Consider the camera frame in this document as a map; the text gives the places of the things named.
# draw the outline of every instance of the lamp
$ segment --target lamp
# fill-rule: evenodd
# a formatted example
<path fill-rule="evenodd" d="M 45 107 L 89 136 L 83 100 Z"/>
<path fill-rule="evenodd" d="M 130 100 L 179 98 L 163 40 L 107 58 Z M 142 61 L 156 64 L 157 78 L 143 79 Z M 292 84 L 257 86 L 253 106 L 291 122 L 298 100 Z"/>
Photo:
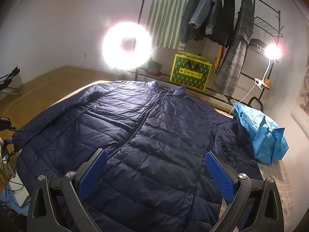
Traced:
<path fill-rule="evenodd" d="M 266 74 L 268 72 L 268 69 L 270 67 L 270 61 L 280 58 L 281 51 L 280 51 L 280 49 L 276 45 L 271 44 L 271 45 L 269 45 L 269 46 L 267 46 L 265 48 L 265 56 L 268 58 L 268 66 L 267 66 L 266 72 L 264 73 L 263 80 L 255 78 L 255 84 L 260 89 L 262 89 L 262 85 L 266 86 L 266 83 L 264 82 L 264 79 L 265 79 L 265 76 L 266 76 Z"/>
<path fill-rule="evenodd" d="M 134 39 L 132 51 L 122 48 L 124 41 Z M 133 22 L 115 25 L 103 42 L 103 57 L 112 68 L 129 70 L 144 64 L 150 57 L 151 37 L 144 27 Z"/>

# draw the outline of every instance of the wall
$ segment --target wall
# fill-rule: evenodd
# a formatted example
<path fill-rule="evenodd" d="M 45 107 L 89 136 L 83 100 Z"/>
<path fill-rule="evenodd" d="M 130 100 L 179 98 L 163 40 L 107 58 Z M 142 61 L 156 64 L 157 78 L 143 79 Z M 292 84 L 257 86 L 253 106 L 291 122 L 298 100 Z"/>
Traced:
<path fill-rule="evenodd" d="M 41 73 L 65 64 L 109 70 L 102 60 L 101 48 L 107 29 L 119 21 L 137 21 L 142 0 L 21 0 L 6 18 L 0 29 L 0 75 L 21 68 L 21 81 L 28 81 Z M 149 2 L 146 0 L 142 24 L 146 24 Z M 284 50 L 280 63 L 274 66 L 273 86 L 262 98 L 265 112 L 280 126 L 290 146 L 284 162 L 289 170 L 295 197 L 295 226 L 309 206 L 309 142 L 290 116 L 291 105 L 302 82 L 307 60 L 306 23 L 291 0 L 263 0 L 282 12 L 281 46 Z M 241 0 L 236 0 L 237 13 Z M 262 4 L 256 4 L 256 16 L 276 25 L 275 14 Z M 273 39 L 254 28 L 254 38 L 265 43 Z M 191 41 L 187 51 L 202 53 L 211 63 L 218 45 L 205 39 Z M 175 50 L 160 49 L 157 61 L 164 64 L 162 71 L 169 73 Z M 267 60 L 248 52 L 243 71 L 262 78 Z M 241 99 L 253 82 L 241 77 L 234 96 Z M 255 88 L 251 94 L 258 95 Z"/>

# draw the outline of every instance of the wooden floor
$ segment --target wooden floor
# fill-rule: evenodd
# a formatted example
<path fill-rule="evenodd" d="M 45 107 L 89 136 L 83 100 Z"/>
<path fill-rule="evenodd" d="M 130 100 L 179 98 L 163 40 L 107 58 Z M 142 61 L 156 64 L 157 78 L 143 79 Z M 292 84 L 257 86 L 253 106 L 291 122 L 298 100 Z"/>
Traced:
<path fill-rule="evenodd" d="M 50 71 L 22 85 L 19 88 L 21 96 L 7 95 L 0 100 L 0 116 L 10 118 L 12 125 L 21 128 L 66 95 L 98 80 L 117 81 L 119 75 L 71 66 Z M 0 133 L 0 136 L 5 139 L 11 138 L 12 134 L 12 131 L 5 130 Z M 13 146 L 8 146 L 8 149 L 10 152 L 13 151 Z M 1 170 L 5 171 L 7 177 L 10 176 L 3 165 Z M 1 193 L 3 190 L 1 179 L 0 183 Z"/>

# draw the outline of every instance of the light blue bag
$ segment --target light blue bag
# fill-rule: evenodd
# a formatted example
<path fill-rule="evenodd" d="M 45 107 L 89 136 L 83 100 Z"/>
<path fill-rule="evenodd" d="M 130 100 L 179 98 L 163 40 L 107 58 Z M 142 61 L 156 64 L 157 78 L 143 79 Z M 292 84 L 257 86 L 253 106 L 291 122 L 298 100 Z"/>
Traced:
<path fill-rule="evenodd" d="M 249 133 L 254 157 L 263 164 L 272 164 L 274 159 L 281 160 L 289 148 L 283 136 L 284 128 L 259 110 L 240 103 L 234 104 L 234 107 L 234 117 L 239 116 Z"/>

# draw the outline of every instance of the clothing rack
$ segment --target clothing rack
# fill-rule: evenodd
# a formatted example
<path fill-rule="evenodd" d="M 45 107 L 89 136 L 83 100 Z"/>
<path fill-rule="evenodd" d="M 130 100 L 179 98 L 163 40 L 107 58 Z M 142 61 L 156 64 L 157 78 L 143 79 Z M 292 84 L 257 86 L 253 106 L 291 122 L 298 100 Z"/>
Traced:
<path fill-rule="evenodd" d="M 142 11 L 143 11 L 143 7 L 144 7 L 144 2 L 145 0 L 142 0 L 142 5 L 141 5 L 141 9 L 140 9 L 140 14 L 139 14 L 139 18 L 138 18 L 138 23 L 140 22 L 140 19 L 141 19 L 141 15 L 142 15 Z M 276 13 L 276 17 L 278 19 L 278 28 L 276 29 L 275 27 L 273 27 L 271 24 L 269 24 L 268 22 L 266 22 L 265 20 L 263 20 L 262 18 L 260 17 L 255 17 L 254 18 L 254 25 L 257 26 L 258 28 L 264 30 L 266 33 L 268 33 L 269 35 L 271 35 L 272 37 L 275 37 L 275 42 L 276 42 L 276 46 L 278 47 L 279 45 L 279 41 L 280 41 L 280 38 L 283 37 L 283 35 L 281 34 L 281 30 L 283 29 L 283 26 L 281 26 L 281 12 L 280 10 L 275 10 L 273 7 L 271 7 L 269 4 L 265 3 L 264 1 L 262 0 L 253 0 L 253 9 L 254 9 L 254 12 L 255 12 L 255 6 L 256 6 L 256 2 L 261 2 L 262 4 L 266 5 L 267 7 L 269 7 L 270 9 L 272 9 L 275 13 Z M 247 46 L 247 49 L 246 49 L 246 53 L 245 53 L 245 59 L 246 59 L 246 56 L 247 56 L 247 52 L 248 52 L 248 49 L 251 49 L 253 50 L 254 52 L 258 53 L 259 55 L 267 58 L 263 52 L 260 52 L 257 48 L 254 48 L 252 46 Z M 273 69 L 273 66 L 274 66 L 274 63 L 275 62 L 278 62 L 277 60 L 273 60 L 272 61 L 272 64 L 270 66 L 270 69 L 269 69 L 269 72 L 268 72 L 268 76 L 267 76 L 267 79 L 270 78 L 270 75 L 271 75 L 271 72 L 272 72 L 272 69 Z M 148 78 L 151 78 L 151 79 L 155 79 L 155 80 L 158 80 L 158 81 L 163 81 L 165 83 L 169 83 L 169 84 L 175 84 L 175 85 L 178 85 L 174 82 L 171 82 L 169 81 L 169 78 L 170 78 L 170 75 L 168 74 L 163 74 L 161 73 L 160 76 L 152 76 L 152 75 L 148 75 L 146 73 L 146 69 L 144 68 L 136 68 L 134 70 L 129 70 L 128 71 L 129 73 L 133 73 L 135 74 L 135 80 L 138 81 L 138 76 L 143 76 L 143 77 L 148 77 Z M 248 79 L 251 79 L 252 81 L 255 81 L 255 79 L 251 76 L 249 76 L 248 74 L 245 74 L 243 73 L 242 71 L 240 72 L 241 75 L 244 75 L 245 77 L 247 77 Z M 239 102 L 239 100 L 236 100 L 234 99 L 233 97 L 229 97 L 229 96 L 223 96 L 217 92 L 215 92 L 214 90 L 212 90 L 211 88 L 206 88 L 204 91 L 200 91 L 200 90 L 195 90 L 195 89 L 191 89 L 191 88 L 188 88 L 189 90 L 192 90 L 194 92 L 197 92 L 199 94 L 203 94 L 205 96 L 208 96 L 208 97 L 211 97 L 213 99 L 216 99 L 216 100 L 219 100 L 221 102 L 224 102 L 226 104 L 229 104 L 229 105 L 233 105 L 234 103 L 237 103 Z M 246 104 L 248 106 L 251 106 L 251 103 L 253 100 L 256 100 L 260 106 L 261 106 L 261 111 L 263 111 L 263 104 L 261 102 L 261 98 L 262 98 L 262 95 L 265 91 L 265 89 L 269 90 L 268 87 L 263 87 L 262 89 L 262 92 L 260 94 L 260 96 L 257 98 L 257 97 L 252 97 L 248 104 L 246 103 L 243 103 L 243 104 Z"/>

